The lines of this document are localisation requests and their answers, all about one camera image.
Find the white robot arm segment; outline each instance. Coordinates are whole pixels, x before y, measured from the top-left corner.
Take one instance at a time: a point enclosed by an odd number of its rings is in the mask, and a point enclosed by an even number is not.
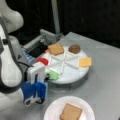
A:
[[[20,88],[22,82],[22,69],[15,59],[4,21],[0,17],[0,91],[14,92]]]
[[[19,102],[23,102],[24,96],[21,89],[10,94],[4,94],[0,92],[0,112],[7,110]]]
[[[8,33],[16,31],[23,26],[23,17],[19,12],[10,9],[6,0],[0,0],[0,13],[5,21]]]

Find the blue gripper part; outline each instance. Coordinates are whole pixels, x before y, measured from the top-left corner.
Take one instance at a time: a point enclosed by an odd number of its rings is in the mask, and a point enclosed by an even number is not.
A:
[[[34,96],[36,93],[38,94],[38,97],[42,100],[45,100],[46,96],[46,85],[41,82],[37,82],[34,84],[31,84],[30,82],[23,83],[21,87],[24,95],[24,100],[29,99],[31,96]]]
[[[37,83],[34,84],[34,86],[36,88],[36,93],[38,94],[38,97],[45,100],[46,85],[44,83],[37,82]]]

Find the bread slice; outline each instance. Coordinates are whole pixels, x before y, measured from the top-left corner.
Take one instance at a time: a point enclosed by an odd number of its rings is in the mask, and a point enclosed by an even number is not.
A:
[[[49,52],[53,55],[59,55],[64,53],[64,49],[60,43],[56,43],[48,46]]]
[[[81,114],[81,108],[67,103],[60,115],[60,120],[79,120]]]

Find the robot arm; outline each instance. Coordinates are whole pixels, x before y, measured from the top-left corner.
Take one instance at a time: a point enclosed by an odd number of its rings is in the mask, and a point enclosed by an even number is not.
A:
[[[0,91],[11,93],[20,88],[23,82],[23,72],[17,63],[12,45],[0,16]]]
[[[44,83],[45,66],[35,63],[27,70],[27,82],[19,66],[12,45],[0,16],[0,111],[6,110],[18,102],[26,106],[38,100],[45,100],[47,86]]]
[[[6,0],[0,0],[0,13],[5,21],[8,33],[16,31],[23,26],[23,17],[19,12],[9,8]]]

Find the plate rim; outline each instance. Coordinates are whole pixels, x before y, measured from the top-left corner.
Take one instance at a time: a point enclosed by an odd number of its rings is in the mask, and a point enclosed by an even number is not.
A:
[[[81,52],[82,52],[82,54],[84,54],[86,57],[88,57],[87,54],[86,54],[84,51],[81,50]],[[54,84],[58,84],[58,85],[71,84],[71,83],[74,83],[74,82],[77,82],[77,81],[81,80],[81,79],[88,73],[89,69],[90,69],[90,67],[86,67],[86,72],[84,72],[84,74],[82,74],[82,75],[80,76],[80,78],[76,78],[76,79],[71,80],[71,81],[65,81],[65,82],[63,83],[63,82],[58,81],[58,80],[51,80],[51,81],[49,81],[49,82],[54,83]]]
[[[46,117],[47,111],[49,111],[50,107],[51,107],[53,104],[55,104],[57,101],[59,101],[59,100],[61,100],[61,99],[67,99],[67,98],[79,99],[79,100],[81,100],[82,102],[84,102],[84,103],[89,107],[89,109],[90,109],[90,111],[91,111],[91,113],[92,113],[92,117],[93,117],[92,120],[95,120],[95,115],[94,115],[94,111],[93,111],[92,107],[91,107],[85,100],[83,100],[82,98],[76,97],[76,96],[63,96],[63,97],[60,97],[60,98],[54,100],[54,101],[53,101],[52,103],[50,103],[50,105],[47,107],[46,112],[45,112],[45,114],[44,114],[44,119],[43,119],[43,120],[48,120],[48,119],[45,119],[45,117]]]

